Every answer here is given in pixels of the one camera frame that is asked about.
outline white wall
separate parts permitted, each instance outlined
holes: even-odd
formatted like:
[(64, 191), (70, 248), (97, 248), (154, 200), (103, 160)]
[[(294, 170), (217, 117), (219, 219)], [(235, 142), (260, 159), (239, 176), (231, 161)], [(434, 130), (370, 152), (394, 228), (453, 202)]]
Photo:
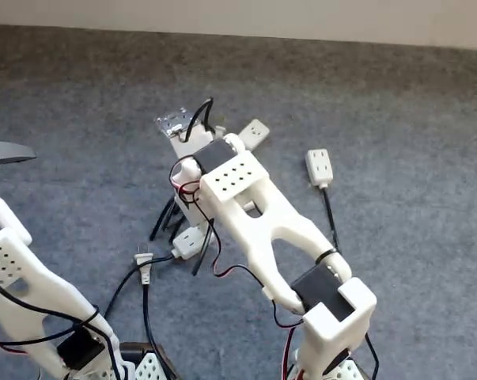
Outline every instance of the white wall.
[(477, 0), (0, 0), (0, 24), (477, 48)]

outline black plastic part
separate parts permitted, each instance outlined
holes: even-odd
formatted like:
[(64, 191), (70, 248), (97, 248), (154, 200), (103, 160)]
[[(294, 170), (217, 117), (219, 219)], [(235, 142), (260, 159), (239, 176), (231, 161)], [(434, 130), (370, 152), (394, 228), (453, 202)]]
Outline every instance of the black plastic part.
[(340, 285), (326, 265), (319, 263), (294, 281), (291, 287), (300, 296), (305, 311), (322, 302), (339, 321), (343, 321), (354, 308), (339, 293)]
[(333, 361), (330, 363), (329, 366), (327, 366), (326, 371), (323, 372), (323, 375), (329, 374), (331, 371), (335, 369), (336, 366), (338, 366), (341, 362), (343, 362), (345, 359), (349, 357), (349, 351), (348, 350), (343, 350), (340, 352), (336, 358), (333, 359)]
[(226, 141), (217, 139), (198, 150), (192, 157), (198, 162), (201, 172), (206, 174), (236, 155), (233, 148)]
[(74, 331), (58, 347), (57, 352), (72, 370), (80, 370), (104, 350), (104, 344), (94, 340), (83, 327)]

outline floor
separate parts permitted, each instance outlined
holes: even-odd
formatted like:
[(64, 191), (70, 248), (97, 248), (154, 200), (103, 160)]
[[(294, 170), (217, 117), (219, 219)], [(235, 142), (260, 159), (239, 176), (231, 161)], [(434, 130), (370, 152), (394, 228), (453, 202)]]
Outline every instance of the floor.
[[(378, 298), (379, 378), (477, 378), (474, 51), (0, 27), (0, 140), (38, 153), (1, 168), (0, 196), (36, 255), (104, 307), (170, 196), (176, 157), (153, 119), (209, 95), (214, 123), (270, 127), (256, 156), (325, 233), (303, 156), (329, 149), (343, 254)], [(243, 262), (220, 231), (222, 267)], [(307, 256), (275, 247), (287, 279), (309, 268)], [(207, 264), (196, 278), (192, 262), (154, 269), (157, 340), (186, 379), (278, 378), (286, 332), (269, 302), (245, 273), (215, 279)], [(135, 281), (117, 306), (119, 338), (145, 340)], [(357, 357), (371, 373), (368, 351)], [(0, 354), (0, 380), (36, 371)]]

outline white plastic bracket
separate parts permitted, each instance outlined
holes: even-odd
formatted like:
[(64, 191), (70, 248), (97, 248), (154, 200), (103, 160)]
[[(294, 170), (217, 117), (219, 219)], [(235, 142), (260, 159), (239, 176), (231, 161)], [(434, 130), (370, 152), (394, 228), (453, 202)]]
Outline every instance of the white plastic bracket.
[(167, 380), (166, 374), (153, 353), (146, 354), (136, 368), (136, 380)]
[(354, 308), (343, 321), (337, 320), (323, 303), (303, 316), (305, 338), (298, 350), (297, 365), (305, 370), (307, 379), (319, 379), (340, 352), (358, 348), (369, 329), (377, 304), (375, 294), (356, 277), (343, 283), (339, 293)]
[[(16, 279), (23, 279), (27, 289), (22, 292), (9, 289)], [(66, 313), (81, 320), (89, 318), (95, 312), (94, 307), (76, 287), (48, 270), (18, 234), (9, 228), (0, 230), (0, 285), (7, 291), (14, 292), (20, 300)], [(23, 309), (0, 295), (0, 324), (12, 340), (28, 340), (45, 336), (43, 320), (46, 316), (46, 314)], [(110, 338), (115, 361), (123, 378), (125, 375), (123, 366), (129, 364), (124, 362), (120, 355), (119, 340), (112, 328), (100, 315), (92, 319), (90, 324)], [(89, 332), (95, 339), (103, 341), (101, 336), (93, 331)], [(53, 343), (33, 344), (24, 346), (22, 349), (55, 378), (63, 378), (68, 373)], [(80, 378), (82, 375), (106, 372), (111, 365), (108, 349), (105, 349), (87, 366), (75, 374), (72, 373), (71, 376)], [(134, 373), (128, 374), (127, 380), (134, 380)]]
[(24, 225), (18, 220), (17, 216), (13, 213), (8, 204), (0, 197), (0, 227), (9, 227), (14, 230), (18, 237), (26, 245), (32, 243), (31, 234), (25, 229)]
[[(271, 242), (288, 241), (314, 260), (331, 249), (331, 243), (312, 221), (294, 209), (248, 150), (202, 176), (200, 188), (204, 199), (244, 250), (248, 267), (267, 289), (265, 294), (272, 295), (288, 310), (304, 313), (296, 292), (278, 272)], [(258, 206), (260, 217), (247, 215), (243, 204), (248, 201)], [(324, 263), (332, 266), (342, 281), (351, 277), (349, 265), (339, 253), (327, 256)]]

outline white power strip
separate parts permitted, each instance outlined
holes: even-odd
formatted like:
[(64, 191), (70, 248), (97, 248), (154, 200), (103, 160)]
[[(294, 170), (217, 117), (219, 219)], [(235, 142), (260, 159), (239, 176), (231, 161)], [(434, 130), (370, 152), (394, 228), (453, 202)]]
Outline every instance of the white power strip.
[(259, 120), (254, 119), (238, 134), (238, 137), (244, 142), (247, 150), (254, 150), (269, 134), (270, 129)]

